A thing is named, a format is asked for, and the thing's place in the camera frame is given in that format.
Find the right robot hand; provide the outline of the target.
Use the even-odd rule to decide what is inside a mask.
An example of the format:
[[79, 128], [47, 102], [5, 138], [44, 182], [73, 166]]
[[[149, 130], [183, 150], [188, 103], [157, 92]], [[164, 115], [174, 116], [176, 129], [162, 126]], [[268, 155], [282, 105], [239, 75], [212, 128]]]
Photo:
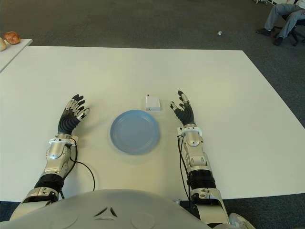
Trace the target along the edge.
[[196, 126], [194, 120], [193, 109], [186, 94], [182, 91], [178, 91], [179, 99], [182, 103], [179, 107], [173, 102], [170, 102], [170, 108], [173, 110], [176, 117], [180, 120], [183, 126], [192, 125]]

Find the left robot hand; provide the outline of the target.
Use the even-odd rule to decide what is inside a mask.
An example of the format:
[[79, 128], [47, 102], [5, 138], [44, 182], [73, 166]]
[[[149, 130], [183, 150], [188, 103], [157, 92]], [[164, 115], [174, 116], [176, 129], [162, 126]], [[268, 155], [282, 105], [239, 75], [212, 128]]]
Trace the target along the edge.
[[71, 135], [76, 126], [87, 117], [90, 108], [85, 108], [84, 97], [76, 94], [66, 104], [58, 123], [58, 134]]

